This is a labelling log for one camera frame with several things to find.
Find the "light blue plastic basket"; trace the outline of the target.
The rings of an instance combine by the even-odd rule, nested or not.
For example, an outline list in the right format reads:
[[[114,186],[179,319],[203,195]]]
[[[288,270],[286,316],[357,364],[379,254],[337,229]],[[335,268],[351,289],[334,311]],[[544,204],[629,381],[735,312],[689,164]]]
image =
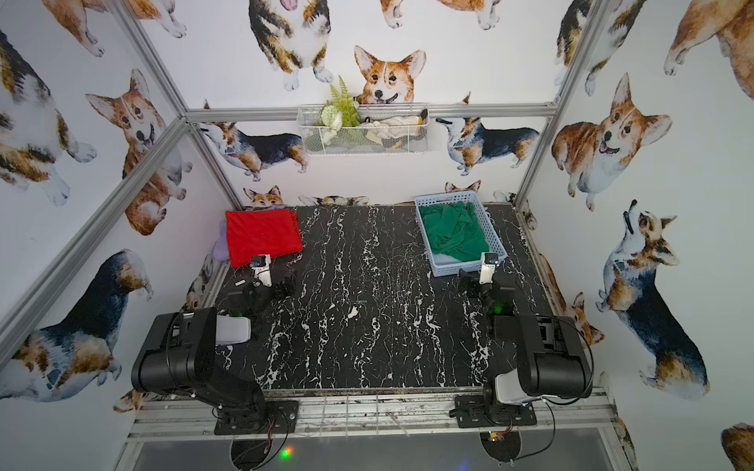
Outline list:
[[[414,200],[416,220],[420,228],[421,237],[425,244],[433,275],[436,277],[455,276],[459,274],[459,270],[465,270],[467,272],[479,272],[481,267],[481,256],[478,260],[475,261],[459,262],[449,256],[432,253],[427,235],[421,221],[419,208],[420,206],[429,206],[433,204],[450,204],[455,202],[470,202],[475,206],[476,216],[478,218],[479,224],[481,225],[481,228],[483,229],[486,241],[489,244],[488,252],[498,253],[501,258],[500,264],[502,264],[508,258],[508,251],[504,248],[500,237],[498,236],[496,230],[492,225],[487,210],[485,209],[475,192],[469,190],[468,192],[449,192],[448,194],[418,196]]]

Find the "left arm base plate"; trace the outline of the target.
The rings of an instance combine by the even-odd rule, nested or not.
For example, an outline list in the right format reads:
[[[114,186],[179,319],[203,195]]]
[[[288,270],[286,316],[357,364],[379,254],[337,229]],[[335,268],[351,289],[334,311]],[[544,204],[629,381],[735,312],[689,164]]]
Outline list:
[[[213,410],[215,436],[294,433],[298,421],[296,400],[273,400],[248,407],[221,407]]]

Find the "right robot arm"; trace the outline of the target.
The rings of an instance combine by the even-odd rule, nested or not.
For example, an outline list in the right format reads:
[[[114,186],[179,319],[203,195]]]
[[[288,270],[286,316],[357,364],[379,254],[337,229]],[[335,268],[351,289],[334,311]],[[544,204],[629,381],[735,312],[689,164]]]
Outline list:
[[[553,398],[570,405],[590,396],[593,355],[584,352],[583,335],[565,316],[516,313],[514,288],[459,271],[459,291],[481,303],[488,319],[488,337],[512,343],[516,367],[498,374],[483,387],[489,405],[524,405]]]

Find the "green t-shirt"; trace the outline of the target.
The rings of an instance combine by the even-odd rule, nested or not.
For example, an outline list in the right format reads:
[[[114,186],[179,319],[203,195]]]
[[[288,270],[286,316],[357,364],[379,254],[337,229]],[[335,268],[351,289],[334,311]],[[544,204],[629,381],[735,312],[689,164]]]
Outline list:
[[[472,203],[420,206],[419,214],[433,254],[470,262],[489,251]]]

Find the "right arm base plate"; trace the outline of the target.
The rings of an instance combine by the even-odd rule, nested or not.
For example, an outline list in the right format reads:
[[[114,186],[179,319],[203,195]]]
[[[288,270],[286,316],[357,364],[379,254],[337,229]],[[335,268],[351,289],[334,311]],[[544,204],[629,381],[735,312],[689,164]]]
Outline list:
[[[485,398],[481,394],[455,396],[454,407],[450,410],[449,417],[455,420],[461,429],[482,427],[508,429],[537,424],[537,417],[530,403],[502,404]]]

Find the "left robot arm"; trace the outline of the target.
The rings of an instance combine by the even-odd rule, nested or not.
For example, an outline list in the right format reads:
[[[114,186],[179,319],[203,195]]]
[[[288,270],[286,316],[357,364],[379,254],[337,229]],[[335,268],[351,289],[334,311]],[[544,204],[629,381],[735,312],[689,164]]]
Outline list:
[[[157,316],[132,370],[134,389],[188,396],[210,405],[217,435],[260,434],[275,428],[294,431],[298,402],[269,402],[255,380],[218,365],[216,349],[257,339],[256,324],[267,307],[291,296],[295,286],[293,276],[269,286],[259,278],[241,280],[228,294],[223,312],[208,307]]]

